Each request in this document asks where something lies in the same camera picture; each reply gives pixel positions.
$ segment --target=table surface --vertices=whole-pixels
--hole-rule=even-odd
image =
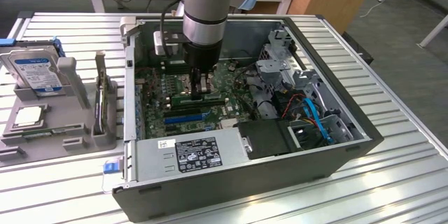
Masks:
[[[57,35],[66,56],[77,60],[75,72],[82,82],[94,80],[94,52],[105,51],[107,74],[119,85],[117,117],[123,113],[119,15],[35,13],[18,38],[50,39]],[[142,223],[446,222],[446,149],[329,25],[310,15],[290,18],[382,134],[383,142],[327,178]],[[303,53],[297,51],[297,55],[305,66],[313,68]],[[3,70],[0,132],[15,98],[13,78]],[[117,125],[117,136],[122,137],[122,125]],[[119,143],[109,152],[0,168],[0,199],[6,199],[0,200],[0,223],[130,224],[110,194],[101,189],[101,166],[118,155]]]

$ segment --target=gray parts holder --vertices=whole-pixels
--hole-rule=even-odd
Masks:
[[[62,86],[65,95],[37,97],[31,89],[14,88],[17,98],[0,137],[0,167],[115,147],[117,83],[107,79],[105,133],[93,135],[95,83],[81,83],[73,58],[58,58],[57,68],[70,83]]]

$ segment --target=hard drive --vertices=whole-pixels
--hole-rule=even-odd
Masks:
[[[38,97],[63,94],[67,79],[57,72],[58,57],[65,54],[57,39],[0,44],[0,61],[18,88],[33,89]]]

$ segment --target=aluminum table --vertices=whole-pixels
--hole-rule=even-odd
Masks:
[[[94,78],[94,51],[105,50],[107,74],[122,85],[119,15],[35,13],[30,18],[17,19],[9,35],[17,39],[59,36],[66,56],[77,59],[77,73],[83,82]],[[383,135],[383,142],[325,179],[143,223],[448,221],[445,147],[326,21],[311,15],[290,18]],[[301,52],[298,56],[310,68]],[[3,127],[14,100],[13,80],[5,69],[0,71],[0,82]],[[119,117],[122,89],[118,97]],[[129,223],[110,194],[103,194],[101,188],[103,161],[121,153],[118,145],[107,152],[0,168],[0,223]]]

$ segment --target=green circuit board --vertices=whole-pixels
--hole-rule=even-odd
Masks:
[[[250,92],[233,85],[234,77],[242,69],[234,68],[234,65],[229,61],[215,65],[215,70],[209,74],[209,93],[202,95],[202,101],[190,101],[187,74],[169,74],[169,68],[135,69],[135,85],[142,87],[139,99],[145,138],[217,130],[222,119],[245,122],[258,116],[255,110],[247,108],[253,105]],[[189,116],[189,113],[201,116],[201,120],[169,124],[163,121],[166,118]]]

